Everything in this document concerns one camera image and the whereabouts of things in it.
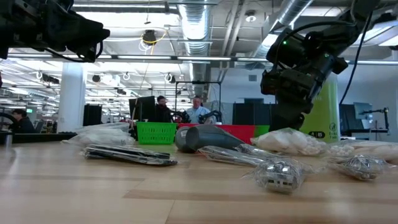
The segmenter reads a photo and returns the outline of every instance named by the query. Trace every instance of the wooden tabletop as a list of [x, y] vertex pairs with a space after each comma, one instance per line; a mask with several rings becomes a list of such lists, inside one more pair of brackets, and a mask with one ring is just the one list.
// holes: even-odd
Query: wooden tabletop
[[59, 143], [0, 149], [0, 223], [398, 222], [398, 173], [359, 182], [327, 172], [282, 195], [241, 179], [250, 167], [176, 156], [177, 166], [152, 167], [85, 160]]

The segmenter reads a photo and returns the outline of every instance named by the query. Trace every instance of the man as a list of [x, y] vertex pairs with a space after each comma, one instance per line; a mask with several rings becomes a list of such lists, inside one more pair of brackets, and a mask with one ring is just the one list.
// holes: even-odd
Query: man
[[166, 98], [164, 96], [157, 97], [156, 116], [153, 122], [171, 123], [172, 115], [170, 109], [166, 106]]
[[201, 106], [201, 98], [200, 96], [195, 96], [192, 100], [192, 107], [187, 109], [187, 113], [191, 120], [191, 124], [199, 123], [199, 115], [205, 115], [210, 113], [210, 110]]
[[12, 116], [18, 121], [18, 123], [14, 123], [10, 126], [10, 129], [15, 133], [36, 133], [25, 110], [16, 109], [12, 112]]

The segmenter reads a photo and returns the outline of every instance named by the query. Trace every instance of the ceiling duct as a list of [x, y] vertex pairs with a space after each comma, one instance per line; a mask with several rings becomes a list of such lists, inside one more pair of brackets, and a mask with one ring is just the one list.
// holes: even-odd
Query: ceiling duct
[[[278, 12], [267, 16], [262, 29], [262, 37], [264, 40], [257, 50], [252, 53], [251, 57], [265, 58], [270, 47], [266, 41], [269, 32], [285, 26], [293, 26], [294, 22], [312, 2], [313, 0], [284, 0]], [[258, 68], [257, 65], [258, 63], [250, 63], [246, 68]]]
[[[182, 32], [186, 40], [207, 40], [209, 36], [210, 7], [196, 4], [178, 5], [181, 15]], [[207, 56], [209, 44], [205, 42], [186, 42], [185, 48], [189, 56]], [[191, 81], [206, 81], [204, 63], [190, 64]], [[194, 86], [196, 95], [202, 95], [202, 86]]]

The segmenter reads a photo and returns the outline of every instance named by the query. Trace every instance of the red container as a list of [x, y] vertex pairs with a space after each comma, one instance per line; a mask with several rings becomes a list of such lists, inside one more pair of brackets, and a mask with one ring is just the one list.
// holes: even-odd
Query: red container
[[[199, 124], [178, 124], [178, 128], [182, 127], [193, 127]], [[233, 136], [237, 137], [238, 139], [244, 141], [247, 144], [251, 144], [250, 138], [254, 137], [254, 125], [216, 125], [219, 128], [224, 129], [224, 131], [232, 134]]]

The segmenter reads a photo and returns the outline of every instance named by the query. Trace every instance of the green basket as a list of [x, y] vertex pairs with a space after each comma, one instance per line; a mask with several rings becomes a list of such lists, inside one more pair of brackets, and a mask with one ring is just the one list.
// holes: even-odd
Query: green basket
[[257, 125], [254, 130], [254, 137], [266, 134], [269, 131], [269, 125]]
[[139, 144], [173, 144], [177, 123], [137, 122]]

